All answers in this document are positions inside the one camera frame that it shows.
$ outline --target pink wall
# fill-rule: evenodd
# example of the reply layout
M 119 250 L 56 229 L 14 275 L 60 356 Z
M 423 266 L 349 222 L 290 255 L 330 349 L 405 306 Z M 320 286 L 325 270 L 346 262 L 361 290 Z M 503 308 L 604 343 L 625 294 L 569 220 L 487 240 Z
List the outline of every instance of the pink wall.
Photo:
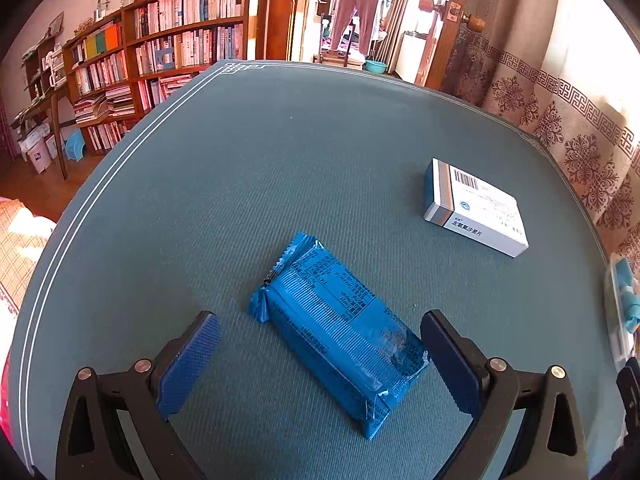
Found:
M 26 86 L 24 69 L 20 68 L 22 54 L 32 45 L 38 43 L 49 23 L 62 11 L 65 13 L 63 31 L 58 37 L 64 43 L 74 35 L 74 29 L 86 18 L 90 17 L 98 0 L 44 0 L 15 38 L 0 66 L 0 88 L 4 99 L 7 119 L 13 121 L 16 114 L 29 104 L 29 92 Z M 116 9 L 120 0 L 109 0 L 110 9 Z M 60 120 L 73 117 L 73 110 L 66 100 L 60 105 Z

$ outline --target barcode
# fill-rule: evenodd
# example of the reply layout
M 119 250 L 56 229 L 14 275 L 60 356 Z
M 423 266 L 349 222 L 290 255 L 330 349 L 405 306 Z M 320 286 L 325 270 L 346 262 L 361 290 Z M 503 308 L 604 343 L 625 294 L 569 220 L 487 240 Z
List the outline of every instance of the barcode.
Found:
M 460 173 L 458 170 L 453 170 L 453 173 L 456 175 L 456 180 L 458 182 L 461 182 L 465 186 L 478 189 L 478 181 L 471 175 L 468 175 L 466 173 Z

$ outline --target pink trash can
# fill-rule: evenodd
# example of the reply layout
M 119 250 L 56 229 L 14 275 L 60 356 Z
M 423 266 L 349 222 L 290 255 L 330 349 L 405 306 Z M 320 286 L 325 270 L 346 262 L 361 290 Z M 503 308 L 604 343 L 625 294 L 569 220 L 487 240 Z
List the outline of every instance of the pink trash can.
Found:
M 44 139 L 40 140 L 33 148 L 31 148 L 27 152 L 27 155 L 29 155 L 31 163 L 38 173 L 42 173 L 49 167 L 49 164 L 51 164 L 51 156 L 49 155 L 47 143 Z

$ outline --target blue plastic stool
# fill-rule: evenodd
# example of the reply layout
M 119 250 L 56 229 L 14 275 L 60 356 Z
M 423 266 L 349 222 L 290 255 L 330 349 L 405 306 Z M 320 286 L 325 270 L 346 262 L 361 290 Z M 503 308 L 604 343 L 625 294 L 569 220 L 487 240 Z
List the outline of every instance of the blue plastic stool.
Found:
M 82 149 L 84 148 L 84 137 L 80 130 L 74 131 L 65 143 L 66 158 L 69 160 L 80 160 Z

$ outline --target stack of books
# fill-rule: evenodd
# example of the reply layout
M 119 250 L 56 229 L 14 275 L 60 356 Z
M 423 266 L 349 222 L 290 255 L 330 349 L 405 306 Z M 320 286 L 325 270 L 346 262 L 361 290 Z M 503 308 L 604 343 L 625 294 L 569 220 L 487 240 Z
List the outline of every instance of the stack of books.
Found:
M 210 65 L 213 63 L 213 36 L 212 30 L 199 29 L 145 41 L 136 49 L 138 73 L 144 75 L 185 66 Z
M 216 60 L 242 58 L 242 23 L 216 29 Z
M 91 99 L 79 100 L 74 105 L 76 123 L 82 124 L 87 121 L 94 121 L 98 117 L 105 115 L 109 110 L 104 106 L 104 94 L 98 94 Z
M 110 150 L 130 130 L 130 124 L 125 121 L 115 121 L 89 126 L 87 130 L 94 150 Z
M 104 97 L 109 103 L 111 117 L 116 118 L 135 113 L 129 85 L 118 86 L 107 90 L 104 93 Z
M 124 50 L 88 67 L 77 68 L 75 74 L 80 95 L 124 81 L 129 77 Z
M 134 12 L 136 38 L 174 27 L 242 16 L 242 0 L 158 0 Z
M 71 53 L 74 57 L 74 63 L 82 63 L 91 59 L 98 54 L 107 52 L 112 48 L 122 44 L 122 33 L 120 26 L 116 23 L 109 23 L 78 43 Z
M 160 79 L 148 79 L 138 81 L 140 99 L 145 112 L 151 110 L 163 102 L 169 95 L 178 88 L 182 88 L 197 74 L 182 74 L 172 77 L 161 77 Z

